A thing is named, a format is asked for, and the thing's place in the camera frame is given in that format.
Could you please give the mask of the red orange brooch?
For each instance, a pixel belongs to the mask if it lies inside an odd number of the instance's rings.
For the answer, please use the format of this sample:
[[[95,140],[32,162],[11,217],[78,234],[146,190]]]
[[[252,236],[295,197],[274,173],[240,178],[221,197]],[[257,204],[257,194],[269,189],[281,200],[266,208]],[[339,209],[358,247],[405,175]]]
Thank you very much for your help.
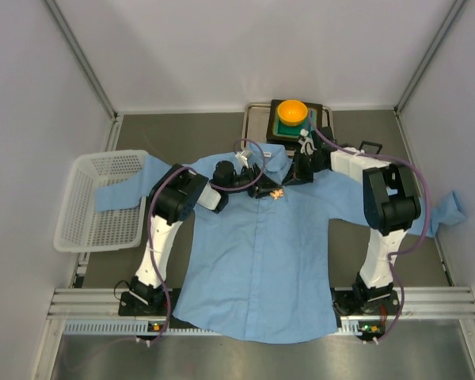
[[[282,189],[276,189],[272,192],[269,193],[270,197],[272,197],[274,200],[277,200],[278,198],[283,197],[284,195],[284,190]]]

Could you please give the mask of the light blue button shirt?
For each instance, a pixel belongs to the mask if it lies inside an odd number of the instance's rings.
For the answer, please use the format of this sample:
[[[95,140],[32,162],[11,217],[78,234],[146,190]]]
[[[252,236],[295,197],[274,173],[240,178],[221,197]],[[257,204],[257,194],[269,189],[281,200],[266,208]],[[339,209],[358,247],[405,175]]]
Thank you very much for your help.
[[[294,157],[280,145],[253,144],[248,149],[253,152],[250,165],[258,164],[284,195],[274,200],[233,193],[218,214],[195,206],[177,232],[167,264],[165,288],[182,290],[173,315],[224,336],[269,344],[295,344],[334,333],[337,324],[329,320],[329,223],[341,219],[368,226],[362,185],[325,169],[314,174],[312,183],[283,186]],[[241,171],[236,153],[182,166],[211,179],[220,161]],[[133,208],[141,199],[151,203],[152,187],[172,166],[147,156],[133,177],[96,190],[96,211]],[[465,218],[454,194],[436,208],[427,198],[418,199],[421,214],[407,234],[430,237],[440,225]]]

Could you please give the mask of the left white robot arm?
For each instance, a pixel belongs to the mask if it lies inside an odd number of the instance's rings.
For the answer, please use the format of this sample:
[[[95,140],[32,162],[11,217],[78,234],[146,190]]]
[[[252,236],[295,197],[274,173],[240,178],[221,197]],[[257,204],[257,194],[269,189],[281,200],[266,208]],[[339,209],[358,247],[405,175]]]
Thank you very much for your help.
[[[244,164],[237,172],[232,162],[219,161],[211,179],[186,166],[172,166],[149,194],[148,242],[129,285],[131,297],[148,308],[163,306],[169,255],[182,223],[197,205],[218,214],[229,195],[239,192],[247,192],[254,199],[283,194],[282,186],[256,164]]]

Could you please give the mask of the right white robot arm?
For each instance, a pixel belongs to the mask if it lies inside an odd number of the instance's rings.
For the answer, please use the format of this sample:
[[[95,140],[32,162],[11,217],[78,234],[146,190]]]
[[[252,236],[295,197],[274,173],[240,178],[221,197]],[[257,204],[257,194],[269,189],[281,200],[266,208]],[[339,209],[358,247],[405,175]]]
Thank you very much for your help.
[[[380,154],[380,144],[363,141],[360,147],[338,147],[318,129],[303,128],[298,135],[294,158],[283,185],[300,185],[314,180],[325,169],[341,173],[362,185],[363,213],[370,227],[370,240],[363,266],[352,285],[351,305],[364,313],[385,302],[394,303],[392,253],[415,220],[421,206],[412,170]]]

